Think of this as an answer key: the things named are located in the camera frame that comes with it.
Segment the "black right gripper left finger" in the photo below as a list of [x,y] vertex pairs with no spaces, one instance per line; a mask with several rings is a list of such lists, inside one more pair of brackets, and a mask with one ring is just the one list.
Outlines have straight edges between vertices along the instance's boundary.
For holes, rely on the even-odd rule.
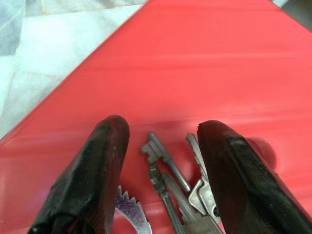
[[127,121],[109,116],[60,174],[30,234],[110,234],[130,138]]

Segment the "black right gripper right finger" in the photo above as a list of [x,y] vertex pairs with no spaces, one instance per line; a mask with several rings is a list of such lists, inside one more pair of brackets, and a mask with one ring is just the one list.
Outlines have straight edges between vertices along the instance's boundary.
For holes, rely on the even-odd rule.
[[197,137],[226,233],[311,233],[311,216],[245,137],[218,120]]

